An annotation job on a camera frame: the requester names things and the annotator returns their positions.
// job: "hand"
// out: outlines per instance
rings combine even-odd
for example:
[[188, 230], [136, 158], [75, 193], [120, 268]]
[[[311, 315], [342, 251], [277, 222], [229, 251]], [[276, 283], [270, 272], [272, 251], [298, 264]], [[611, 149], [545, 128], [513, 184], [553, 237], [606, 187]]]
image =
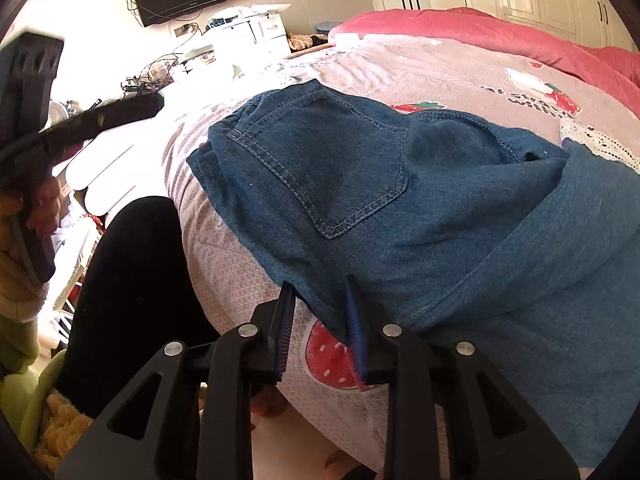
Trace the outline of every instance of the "hand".
[[0, 193], [0, 251], [20, 262], [20, 249], [15, 243], [9, 218], [23, 207], [23, 200], [32, 200], [36, 207], [27, 220], [27, 227], [36, 232], [38, 238], [51, 236], [58, 228], [60, 214], [60, 183], [55, 177], [44, 181], [36, 196], [23, 198], [15, 192]]

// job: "denim fabric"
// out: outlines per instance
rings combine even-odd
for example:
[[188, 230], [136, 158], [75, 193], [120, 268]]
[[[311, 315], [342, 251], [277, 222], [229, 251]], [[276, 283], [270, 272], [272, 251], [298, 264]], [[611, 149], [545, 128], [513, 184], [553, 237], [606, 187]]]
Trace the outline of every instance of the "denim fabric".
[[188, 162], [271, 279], [335, 336], [351, 273], [393, 321], [478, 344], [594, 466], [640, 398], [640, 186], [564, 148], [311, 81], [256, 96]]

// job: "person's leg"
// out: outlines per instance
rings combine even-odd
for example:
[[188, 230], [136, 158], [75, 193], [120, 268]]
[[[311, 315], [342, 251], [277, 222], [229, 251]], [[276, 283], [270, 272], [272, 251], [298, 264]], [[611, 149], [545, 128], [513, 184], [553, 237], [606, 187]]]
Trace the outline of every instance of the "person's leg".
[[142, 198], [95, 251], [56, 388], [95, 418], [165, 343], [217, 338], [191, 286], [173, 202]]

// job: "pink blanket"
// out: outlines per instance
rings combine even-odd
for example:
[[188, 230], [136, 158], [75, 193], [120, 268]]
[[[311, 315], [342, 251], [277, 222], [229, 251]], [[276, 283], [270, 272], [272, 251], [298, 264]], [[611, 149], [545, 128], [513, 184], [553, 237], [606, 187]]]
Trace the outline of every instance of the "pink blanket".
[[513, 23], [496, 20], [478, 13], [448, 12], [446, 10], [380, 10], [351, 18], [334, 28], [336, 34], [404, 34], [426, 38], [457, 40], [495, 52], [526, 56], [580, 78], [600, 88], [640, 116], [640, 88], [631, 78], [617, 72], [608, 62], [617, 63], [621, 70], [635, 75], [636, 56], [628, 53], [623, 62], [619, 49], [587, 49], [560, 40], [555, 36]]

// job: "lace trim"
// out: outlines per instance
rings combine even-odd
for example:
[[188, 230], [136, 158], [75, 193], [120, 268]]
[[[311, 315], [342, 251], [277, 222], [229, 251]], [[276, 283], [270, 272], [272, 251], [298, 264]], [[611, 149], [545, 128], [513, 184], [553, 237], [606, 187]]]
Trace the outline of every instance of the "lace trim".
[[560, 141], [571, 139], [585, 145], [593, 155], [621, 162], [640, 174], [640, 158], [622, 144], [596, 130], [582, 126], [569, 118], [560, 120]]

